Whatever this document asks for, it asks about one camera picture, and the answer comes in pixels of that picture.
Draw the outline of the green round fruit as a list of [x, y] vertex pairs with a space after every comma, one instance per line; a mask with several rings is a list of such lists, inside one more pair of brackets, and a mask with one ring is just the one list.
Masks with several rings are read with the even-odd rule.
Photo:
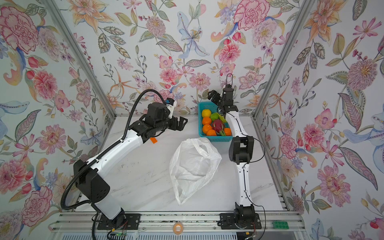
[[210, 115], [211, 120], [214, 122], [215, 120], [218, 120], [220, 118], [219, 113], [212, 113]]

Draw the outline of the yellow fruit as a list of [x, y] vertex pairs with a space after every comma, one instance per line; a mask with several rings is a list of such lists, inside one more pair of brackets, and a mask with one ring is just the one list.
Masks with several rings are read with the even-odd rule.
[[202, 111], [202, 117], [203, 117], [203, 118], [210, 118], [210, 117], [211, 117], [211, 114], [212, 114], [212, 112], [211, 112], [211, 110], [209, 110], [209, 109], [204, 109], [204, 110]]

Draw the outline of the orange fruit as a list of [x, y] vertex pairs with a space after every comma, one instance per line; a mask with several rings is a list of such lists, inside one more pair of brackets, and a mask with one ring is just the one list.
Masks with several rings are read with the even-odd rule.
[[211, 137], [216, 137], [216, 136], [217, 136], [217, 133], [216, 133], [215, 130], [210, 129], [210, 130], [207, 131], [206, 135], [207, 135], [207, 136], [211, 136]]
[[232, 136], [232, 131], [230, 128], [224, 128], [224, 132], [225, 132], [226, 136], [228, 136], [228, 137]]
[[207, 125], [207, 124], [209, 124], [209, 125], [212, 124], [211, 118], [203, 118], [202, 119], [202, 125]]
[[208, 133], [208, 131], [210, 131], [212, 129], [212, 126], [207, 124], [207, 125], [203, 125], [202, 127], [202, 132], [204, 135], [206, 135]]

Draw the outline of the red dragon fruit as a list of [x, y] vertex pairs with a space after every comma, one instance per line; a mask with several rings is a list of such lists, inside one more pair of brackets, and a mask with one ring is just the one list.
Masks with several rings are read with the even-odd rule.
[[226, 136], [225, 124], [220, 119], [213, 121], [212, 128], [218, 136]]

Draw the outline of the translucent white plastic bag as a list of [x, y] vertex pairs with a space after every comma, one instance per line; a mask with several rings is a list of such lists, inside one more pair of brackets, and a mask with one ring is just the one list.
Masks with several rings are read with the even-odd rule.
[[213, 179], [222, 155], [208, 138], [182, 141], [171, 158], [169, 171], [178, 205], [185, 204]]

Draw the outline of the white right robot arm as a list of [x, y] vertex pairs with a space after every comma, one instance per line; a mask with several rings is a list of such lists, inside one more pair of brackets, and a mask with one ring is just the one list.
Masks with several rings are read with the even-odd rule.
[[249, 190], [249, 166], [253, 157], [254, 138], [249, 136], [240, 120], [239, 110], [234, 104], [234, 89], [226, 84], [223, 92], [210, 91], [208, 99], [218, 106], [219, 114], [223, 115], [232, 131], [229, 147], [229, 159], [236, 164], [239, 179], [239, 197], [235, 203], [234, 226], [245, 229], [254, 222], [256, 213]]

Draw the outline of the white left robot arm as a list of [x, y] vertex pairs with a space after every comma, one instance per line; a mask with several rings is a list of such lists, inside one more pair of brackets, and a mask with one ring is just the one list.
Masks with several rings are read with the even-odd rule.
[[75, 186], [88, 198], [90, 205], [112, 224], [121, 226], [125, 222], [125, 212], [112, 196], [105, 178], [130, 152], [149, 139], [165, 130], [184, 129], [188, 121], [173, 115], [176, 106], [177, 101], [170, 98], [165, 103], [149, 104], [147, 113], [128, 124], [122, 138], [110, 145], [104, 155], [98, 154], [84, 163], [75, 164], [74, 171], [79, 176]]

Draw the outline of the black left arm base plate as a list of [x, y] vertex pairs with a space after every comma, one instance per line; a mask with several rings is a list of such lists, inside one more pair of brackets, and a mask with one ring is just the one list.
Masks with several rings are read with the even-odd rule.
[[97, 230], [138, 230], [141, 214], [127, 214], [123, 210], [112, 220], [103, 213], [99, 219]]

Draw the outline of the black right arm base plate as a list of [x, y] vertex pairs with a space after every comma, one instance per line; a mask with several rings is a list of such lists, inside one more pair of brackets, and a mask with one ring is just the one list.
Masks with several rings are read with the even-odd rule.
[[255, 205], [248, 206], [235, 203], [232, 213], [220, 213], [217, 225], [222, 230], [261, 230], [262, 223]]

